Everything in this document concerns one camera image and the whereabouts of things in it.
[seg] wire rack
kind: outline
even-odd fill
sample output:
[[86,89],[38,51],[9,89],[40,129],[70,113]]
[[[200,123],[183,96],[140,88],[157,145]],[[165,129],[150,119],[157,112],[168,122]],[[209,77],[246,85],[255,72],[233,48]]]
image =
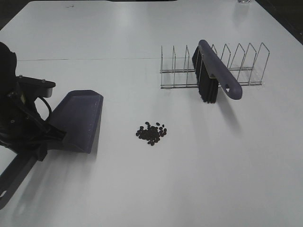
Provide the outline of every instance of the wire rack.
[[[269,59],[270,51],[261,43],[258,51],[249,43],[244,49],[238,44],[234,54],[227,44],[224,45],[221,55],[212,45],[212,50],[237,79],[241,86],[257,86],[263,84],[264,73]],[[163,57],[161,46],[161,88],[191,88],[198,87],[195,68],[186,45],[185,56],[177,57],[175,46],[172,48],[172,57]]]

